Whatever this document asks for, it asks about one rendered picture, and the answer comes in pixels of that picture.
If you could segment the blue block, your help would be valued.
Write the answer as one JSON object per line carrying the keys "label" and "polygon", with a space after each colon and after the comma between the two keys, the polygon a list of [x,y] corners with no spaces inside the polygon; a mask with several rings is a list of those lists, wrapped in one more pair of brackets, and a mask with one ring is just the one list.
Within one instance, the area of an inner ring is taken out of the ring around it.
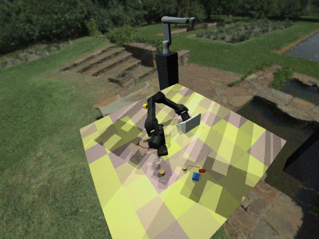
{"label": "blue block", "polygon": [[199,174],[199,173],[194,172],[194,173],[193,173],[193,176],[192,176],[192,180],[194,180],[194,181],[198,181],[199,176],[200,176],[200,174]]}

